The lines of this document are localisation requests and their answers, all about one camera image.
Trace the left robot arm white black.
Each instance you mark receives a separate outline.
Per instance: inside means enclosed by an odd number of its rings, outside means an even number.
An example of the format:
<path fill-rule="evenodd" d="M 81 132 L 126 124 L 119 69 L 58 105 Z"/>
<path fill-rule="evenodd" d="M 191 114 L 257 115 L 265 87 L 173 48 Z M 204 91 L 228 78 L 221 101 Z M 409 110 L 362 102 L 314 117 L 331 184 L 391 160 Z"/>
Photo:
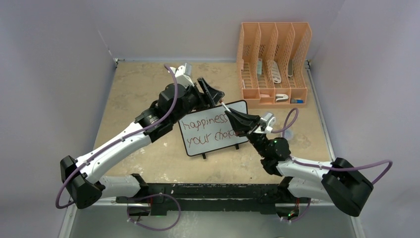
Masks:
<path fill-rule="evenodd" d="M 190 112 L 214 108 L 225 95 L 203 78 L 198 78 L 198 84 L 201 91 L 195 83 L 187 86 L 168 84 L 158 99 L 113 139 L 77 159 L 64 157 L 60 161 L 63 185 L 56 197 L 56 207 L 63 208 L 59 199 L 64 190 L 72 199 L 70 204 L 79 209 L 108 197 L 130 197 L 136 203 L 145 201 L 148 190 L 140 175 L 111 177 L 105 174 L 135 151 L 172 131 L 173 126 Z"/>

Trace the small black-framed whiteboard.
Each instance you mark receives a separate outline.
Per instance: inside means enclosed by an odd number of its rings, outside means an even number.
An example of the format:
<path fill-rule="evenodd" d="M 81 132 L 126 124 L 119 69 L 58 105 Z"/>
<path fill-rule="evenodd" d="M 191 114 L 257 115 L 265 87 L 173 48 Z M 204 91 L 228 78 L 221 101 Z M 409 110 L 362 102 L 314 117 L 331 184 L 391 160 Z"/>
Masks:
<path fill-rule="evenodd" d="M 205 159 L 208 152 L 230 146 L 238 149 L 248 141 L 246 137 L 235 135 L 222 105 L 189 113 L 178 124 L 186 154 L 190 157 L 201 155 Z"/>

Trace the white marker rainbow stripe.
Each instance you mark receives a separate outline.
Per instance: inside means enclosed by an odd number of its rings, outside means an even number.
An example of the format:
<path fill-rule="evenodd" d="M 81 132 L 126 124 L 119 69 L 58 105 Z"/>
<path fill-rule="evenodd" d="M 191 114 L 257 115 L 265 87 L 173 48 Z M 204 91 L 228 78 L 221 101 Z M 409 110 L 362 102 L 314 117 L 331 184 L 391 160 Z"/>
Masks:
<path fill-rule="evenodd" d="M 221 101 L 220 103 L 226 111 L 231 112 L 231 110 L 228 108 L 228 106 L 223 101 Z"/>

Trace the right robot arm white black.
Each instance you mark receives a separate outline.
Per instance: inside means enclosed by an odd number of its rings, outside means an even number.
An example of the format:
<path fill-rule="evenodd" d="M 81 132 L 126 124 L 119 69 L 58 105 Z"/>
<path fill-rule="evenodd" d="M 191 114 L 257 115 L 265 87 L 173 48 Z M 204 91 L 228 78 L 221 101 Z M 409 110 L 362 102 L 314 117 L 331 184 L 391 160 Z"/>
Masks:
<path fill-rule="evenodd" d="M 286 138 L 267 137 L 275 123 L 271 113 L 260 117 L 226 108 L 225 114 L 235 135 L 247 138 L 261 156 L 264 170 L 270 175 L 285 178 L 284 185 L 278 188 L 281 200 L 318 199 L 333 203 L 349 216 L 360 215 L 373 191 L 373 183 L 360 169 L 343 158 L 321 162 L 293 156 Z"/>

